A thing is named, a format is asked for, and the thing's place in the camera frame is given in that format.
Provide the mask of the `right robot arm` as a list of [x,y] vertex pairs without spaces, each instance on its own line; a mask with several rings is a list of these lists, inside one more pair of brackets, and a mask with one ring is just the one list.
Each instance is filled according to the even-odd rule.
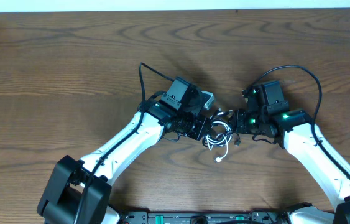
[[254,141],[278,144],[295,157],[321,187],[332,213],[299,203],[278,214],[277,223],[350,223],[350,164],[326,140],[305,110],[290,110],[279,81],[255,84],[242,91],[247,108],[230,123]]

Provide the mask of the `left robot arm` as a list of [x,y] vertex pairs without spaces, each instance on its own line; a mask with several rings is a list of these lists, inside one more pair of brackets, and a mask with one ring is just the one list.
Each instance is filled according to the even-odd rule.
[[208,119],[201,114],[214,95],[177,77],[168,91],[144,98],[129,124],[106,144],[76,160],[60,159],[37,206],[46,223],[119,223],[109,206],[111,189],[123,171],[167,133],[199,141]]

